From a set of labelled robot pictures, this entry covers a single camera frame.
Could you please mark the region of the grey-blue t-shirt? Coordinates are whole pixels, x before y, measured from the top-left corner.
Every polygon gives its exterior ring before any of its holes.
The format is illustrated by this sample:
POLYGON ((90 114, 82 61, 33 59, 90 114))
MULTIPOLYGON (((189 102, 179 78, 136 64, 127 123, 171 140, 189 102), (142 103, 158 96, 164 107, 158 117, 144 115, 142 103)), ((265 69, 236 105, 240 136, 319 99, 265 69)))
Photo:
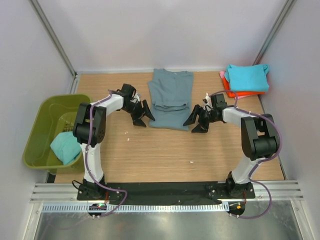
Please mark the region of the grey-blue t-shirt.
POLYGON ((184 122, 192 111, 193 82, 194 73, 190 71, 153 70, 152 80, 147 83, 155 118, 149 122, 150 127, 189 130, 184 122))

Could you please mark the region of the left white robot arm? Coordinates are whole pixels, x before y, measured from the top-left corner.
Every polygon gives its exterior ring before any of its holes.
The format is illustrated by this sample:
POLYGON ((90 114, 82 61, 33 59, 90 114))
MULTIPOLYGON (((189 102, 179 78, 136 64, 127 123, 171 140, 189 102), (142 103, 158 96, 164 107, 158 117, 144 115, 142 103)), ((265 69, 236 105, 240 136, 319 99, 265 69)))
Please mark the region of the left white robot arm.
POLYGON ((110 90, 101 100, 79 105, 72 133, 80 144, 84 161, 84 177, 78 188, 80 196, 101 200, 108 191, 102 170, 101 143, 106 135, 107 117, 117 111, 128 113, 133 125, 138 127, 146 127, 143 117, 155 120, 148 102, 141 100, 136 88, 127 83, 121 89, 110 90))

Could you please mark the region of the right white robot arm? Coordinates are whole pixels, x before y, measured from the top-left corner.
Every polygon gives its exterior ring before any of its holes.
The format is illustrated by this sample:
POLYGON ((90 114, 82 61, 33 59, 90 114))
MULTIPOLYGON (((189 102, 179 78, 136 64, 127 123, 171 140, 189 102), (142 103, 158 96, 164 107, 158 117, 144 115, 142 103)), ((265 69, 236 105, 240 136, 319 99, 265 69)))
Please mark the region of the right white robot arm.
POLYGON ((225 181, 224 189, 231 198, 241 198, 250 191, 252 176, 260 165, 277 157, 282 147, 279 130, 270 114, 257 114, 227 104, 222 91, 206 95, 204 105, 195 105, 184 126, 196 124, 192 133, 207 133, 214 122, 240 128, 243 157, 225 181))

